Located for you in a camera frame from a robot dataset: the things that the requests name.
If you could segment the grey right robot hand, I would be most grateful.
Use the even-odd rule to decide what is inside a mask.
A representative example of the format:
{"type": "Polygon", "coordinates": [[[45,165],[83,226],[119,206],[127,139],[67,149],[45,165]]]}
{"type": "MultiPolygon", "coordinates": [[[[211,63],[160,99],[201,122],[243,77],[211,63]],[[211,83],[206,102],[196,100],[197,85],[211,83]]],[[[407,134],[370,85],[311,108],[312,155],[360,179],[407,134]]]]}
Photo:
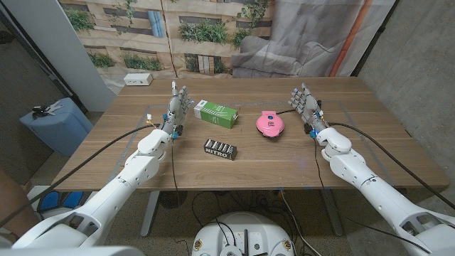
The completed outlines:
{"type": "Polygon", "coordinates": [[[309,132],[314,131],[315,134],[318,134],[328,127],[323,120],[323,111],[319,101],[312,96],[304,82],[301,84],[301,89],[295,88],[291,92],[291,99],[288,103],[301,115],[304,123],[311,127],[309,132]]]}

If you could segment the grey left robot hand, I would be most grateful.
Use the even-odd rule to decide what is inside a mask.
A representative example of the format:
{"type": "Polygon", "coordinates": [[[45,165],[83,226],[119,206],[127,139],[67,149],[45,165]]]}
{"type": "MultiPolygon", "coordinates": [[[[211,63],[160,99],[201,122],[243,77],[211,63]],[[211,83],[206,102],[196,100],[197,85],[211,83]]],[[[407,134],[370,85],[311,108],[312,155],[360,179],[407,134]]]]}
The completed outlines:
{"type": "Polygon", "coordinates": [[[167,132],[171,138],[181,136],[183,131],[183,121],[188,108],[193,104],[191,97],[188,95],[187,87],[183,86],[178,89],[175,80],[171,82],[172,97],[168,104],[168,110],[161,125],[161,130],[167,132]]]}

